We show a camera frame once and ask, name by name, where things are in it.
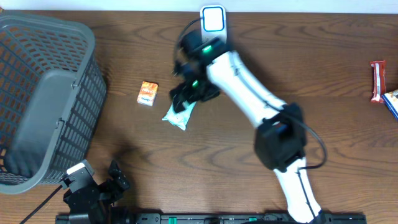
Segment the yellow snack chip bag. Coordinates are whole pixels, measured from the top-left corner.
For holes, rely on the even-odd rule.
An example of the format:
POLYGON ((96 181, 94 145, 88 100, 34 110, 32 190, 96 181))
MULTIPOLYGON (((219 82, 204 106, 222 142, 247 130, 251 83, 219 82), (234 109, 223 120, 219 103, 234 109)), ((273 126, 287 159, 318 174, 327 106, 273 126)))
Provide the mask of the yellow snack chip bag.
POLYGON ((385 101, 386 106, 389 111, 398 119, 398 90, 391 91, 382 95, 382 99, 385 101))

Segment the small orange tissue pack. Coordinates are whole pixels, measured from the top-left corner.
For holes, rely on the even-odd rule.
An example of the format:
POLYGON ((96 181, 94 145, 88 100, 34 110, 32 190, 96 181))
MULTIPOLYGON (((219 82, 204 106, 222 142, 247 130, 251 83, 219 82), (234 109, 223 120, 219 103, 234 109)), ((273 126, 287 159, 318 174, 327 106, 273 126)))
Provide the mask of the small orange tissue pack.
POLYGON ((158 84, 143 81, 137 96, 137 102, 142 105, 153 106, 158 89, 158 84))

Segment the teal wet wipes pack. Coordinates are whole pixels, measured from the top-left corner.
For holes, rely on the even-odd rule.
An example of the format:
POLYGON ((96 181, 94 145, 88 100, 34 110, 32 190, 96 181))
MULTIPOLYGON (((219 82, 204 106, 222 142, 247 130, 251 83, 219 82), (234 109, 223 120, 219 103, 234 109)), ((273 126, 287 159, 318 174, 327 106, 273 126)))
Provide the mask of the teal wet wipes pack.
POLYGON ((176 113, 174 111, 173 105, 171 105, 166 115, 162 118, 162 121, 168 121, 173 126, 177 126, 181 130, 185 131, 196 102, 193 102, 189 105, 186 103, 186 105, 186 109, 179 113, 176 113))

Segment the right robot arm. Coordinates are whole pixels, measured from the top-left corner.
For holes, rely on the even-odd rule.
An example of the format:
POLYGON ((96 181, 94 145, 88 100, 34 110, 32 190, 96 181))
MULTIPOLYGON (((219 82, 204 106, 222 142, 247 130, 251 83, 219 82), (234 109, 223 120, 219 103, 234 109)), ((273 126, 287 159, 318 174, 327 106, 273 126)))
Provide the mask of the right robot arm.
POLYGON ((289 215, 298 223, 319 222, 322 209, 308 180, 312 167, 304 151, 306 134, 317 134, 304 123, 299 105, 271 93, 219 37, 204 41, 197 30, 181 33, 174 51, 181 51, 187 61, 174 60, 174 72, 183 82, 170 91, 171 110, 183 113, 197 101, 224 92, 256 130, 254 152, 277 176, 289 215))

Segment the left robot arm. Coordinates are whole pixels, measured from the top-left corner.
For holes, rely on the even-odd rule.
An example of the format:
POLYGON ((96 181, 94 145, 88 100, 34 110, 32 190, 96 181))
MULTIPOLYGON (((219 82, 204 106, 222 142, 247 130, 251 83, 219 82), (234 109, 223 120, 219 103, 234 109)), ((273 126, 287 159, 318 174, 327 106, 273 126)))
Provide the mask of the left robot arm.
POLYGON ((108 174, 110 178, 101 184, 94 180, 94 170, 87 160, 67 170, 62 180, 66 190, 63 201, 70 212, 57 215, 55 224, 128 224, 136 219, 126 207, 115 207, 123 193, 131 188, 130 182, 122 173, 116 161, 112 161, 108 174))

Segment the red orange candy bar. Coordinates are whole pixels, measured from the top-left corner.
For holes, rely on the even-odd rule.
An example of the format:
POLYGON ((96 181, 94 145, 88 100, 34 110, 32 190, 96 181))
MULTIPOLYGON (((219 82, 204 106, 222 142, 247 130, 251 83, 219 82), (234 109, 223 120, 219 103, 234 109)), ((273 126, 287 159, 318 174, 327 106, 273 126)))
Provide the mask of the red orange candy bar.
POLYGON ((373 96, 371 98, 372 103, 384 103, 382 98, 383 94, 386 93, 385 85, 385 60, 375 60, 370 62, 373 69, 373 96))

